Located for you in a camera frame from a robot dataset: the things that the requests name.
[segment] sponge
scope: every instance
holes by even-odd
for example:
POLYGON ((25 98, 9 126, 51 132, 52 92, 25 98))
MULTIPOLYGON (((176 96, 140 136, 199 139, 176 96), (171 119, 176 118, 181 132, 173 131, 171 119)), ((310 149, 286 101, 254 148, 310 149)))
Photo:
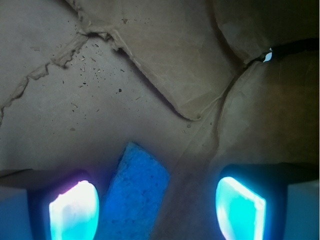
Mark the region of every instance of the sponge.
POLYGON ((100 204, 95 239, 149 239, 169 180, 153 156, 129 143, 100 204))

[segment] debris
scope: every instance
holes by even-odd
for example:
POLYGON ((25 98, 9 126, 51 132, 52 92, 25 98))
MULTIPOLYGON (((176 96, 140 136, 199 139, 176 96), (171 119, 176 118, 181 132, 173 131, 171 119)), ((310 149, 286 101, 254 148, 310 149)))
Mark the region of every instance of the debris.
POLYGON ((75 105, 73 102, 71 103, 72 106, 74 106, 76 109, 78 108, 77 105, 75 105))

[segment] torn cardboard edge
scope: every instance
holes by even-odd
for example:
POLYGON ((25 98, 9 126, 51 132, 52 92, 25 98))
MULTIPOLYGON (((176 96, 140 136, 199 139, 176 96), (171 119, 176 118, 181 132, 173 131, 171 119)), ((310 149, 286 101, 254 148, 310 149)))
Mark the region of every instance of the torn cardboard edge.
POLYGON ((49 74, 48 72, 48 65, 50 62, 46 62, 45 64, 42 64, 41 66, 37 67, 35 70, 27 74, 25 77, 21 79, 21 81, 18 83, 16 88, 14 89, 13 93, 8 97, 8 99, 0 105, 0 127, 2 125, 2 120, 5 116, 4 110, 5 108, 8 108, 11 106, 12 102, 16 99, 19 99, 24 94, 29 80, 38 80, 42 77, 45 77, 49 74))
MULTIPOLYGON (((108 39, 108 34, 100 34, 100 36, 103 39, 108 39)), ((79 53, 80 48, 87 42, 88 39, 88 36, 77 33, 75 37, 69 43, 67 43, 66 46, 56 55, 56 57, 53 57, 51 59, 52 64, 59 67, 65 67, 66 63, 72 60, 74 52, 79 53)), ((48 61, 23 77, 14 89, 13 93, 3 104, 0 105, 0 127, 5 116, 4 109, 10 107, 14 100, 22 97, 30 79, 36 81, 42 77, 47 76, 49 74, 48 65, 50 64, 51 63, 48 61)))
POLYGON ((64 67, 67 62, 72 60, 74 52, 79 53, 80 48, 88 41, 89 37, 77 33, 75 37, 53 58, 51 61, 59 66, 64 67))

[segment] dark gap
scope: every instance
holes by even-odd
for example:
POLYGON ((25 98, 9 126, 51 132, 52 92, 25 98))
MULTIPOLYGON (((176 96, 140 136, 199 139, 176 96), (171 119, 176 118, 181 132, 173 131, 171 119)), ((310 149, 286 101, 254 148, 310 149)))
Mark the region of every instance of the dark gap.
POLYGON ((319 38, 309 38, 272 47, 272 58, 281 60, 287 55, 317 50, 319 50, 319 38))

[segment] brown cardboard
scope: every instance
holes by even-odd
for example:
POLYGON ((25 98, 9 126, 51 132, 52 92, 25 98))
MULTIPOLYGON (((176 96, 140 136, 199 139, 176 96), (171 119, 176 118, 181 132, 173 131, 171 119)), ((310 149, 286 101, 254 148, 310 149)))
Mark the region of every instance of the brown cardboard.
POLYGON ((318 0, 213 0, 213 8, 225 39, 246 64, 269 48, 319 38, 318 0))
POLYGON ((255 62, 229 92, 217 159, 319 162, 319 52, 255 62))
POLYGON ((224 52, 204 0, 67 0, 84 34, 109 33, 185 118, 217 103, 239 62, 224 52))

